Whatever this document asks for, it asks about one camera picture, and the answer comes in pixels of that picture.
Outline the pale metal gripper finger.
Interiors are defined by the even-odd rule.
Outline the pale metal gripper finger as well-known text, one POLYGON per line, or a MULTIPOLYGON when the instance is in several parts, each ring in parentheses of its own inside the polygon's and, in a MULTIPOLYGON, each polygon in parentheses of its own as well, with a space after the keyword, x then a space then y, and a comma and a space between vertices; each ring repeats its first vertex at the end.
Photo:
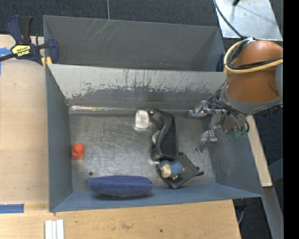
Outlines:
POLYGON ((207 115, 205 112, 206 101, 201 101, 194 106, 193 109, 189 110, 188 116, 191 118, 202 118, 207 115))
POLYGON ((205 131, 200 136, 198 146, 195 150, 198 153, 202 153, 207 147, 214 143, 217 143, 217 137, 215 135, 215 132, 213 130, 205 131))

